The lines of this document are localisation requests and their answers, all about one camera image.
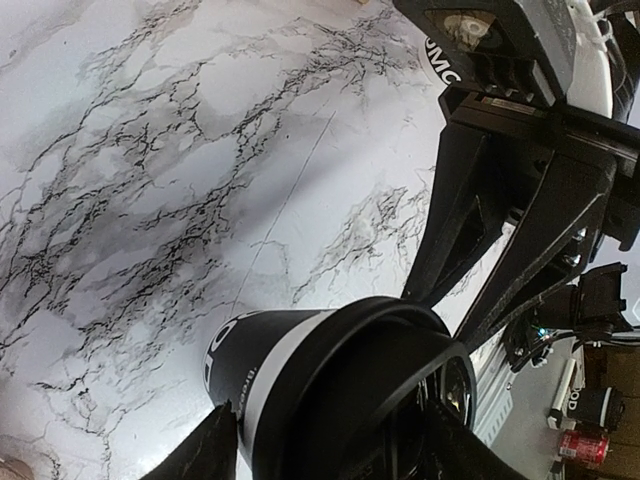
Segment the metal bolt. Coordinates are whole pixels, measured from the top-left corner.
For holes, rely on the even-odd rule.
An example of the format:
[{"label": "metal bolt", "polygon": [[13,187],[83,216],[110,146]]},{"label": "metal bolt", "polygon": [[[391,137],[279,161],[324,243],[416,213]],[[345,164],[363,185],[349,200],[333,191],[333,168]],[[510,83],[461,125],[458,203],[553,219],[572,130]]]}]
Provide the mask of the metal bolt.
[{"label": "metal bolt", "polygon": [[567,265],[571,266],[571,267],[577,267],[578,265],[580,265],[580,262],[582,261],[582,255],[565,255],[564,256],[564,263],[566,263]]},{"label": "metal bolt", "polygon": [[578,233],[576,233],[573,236],[573,239],[578,242],[581,243],[584,241],[584,239],[587,238],[587,228],[583,228],[582,230],[580,230]]}]

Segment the marble table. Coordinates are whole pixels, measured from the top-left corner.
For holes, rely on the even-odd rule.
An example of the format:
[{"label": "marble table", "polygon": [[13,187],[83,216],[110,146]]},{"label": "marble table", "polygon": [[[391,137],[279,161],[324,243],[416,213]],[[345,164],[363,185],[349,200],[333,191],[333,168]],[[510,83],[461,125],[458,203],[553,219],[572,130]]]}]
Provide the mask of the marble table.
[{"label": "marble table", "polygon": [[0,36],[0,452],[38,479],[159,463],[229,317],[400,293],[444,120],[387,0],[3,0]]}]

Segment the black container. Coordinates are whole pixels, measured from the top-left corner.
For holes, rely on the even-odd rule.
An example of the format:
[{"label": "black container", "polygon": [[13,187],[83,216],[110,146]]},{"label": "black container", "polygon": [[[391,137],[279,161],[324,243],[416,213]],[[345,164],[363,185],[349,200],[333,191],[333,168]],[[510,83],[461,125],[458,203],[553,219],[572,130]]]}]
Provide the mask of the black container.
[{"label": "black container", "polygon": [[[205,382],[215,404],[231,401],[255,480],[373,479],[389,461],[410,472],[426,396],[467,426],[475,414],[464,347],[430,309],[386,297],[234,319],[211,343]],[[389,425],[394,459],[382,454]]]},{"label": "black container", "polygon": [[624,409],[622,393],[615,388],[584,388],[571,392],[567,416],[612,432],[617,430]]}]

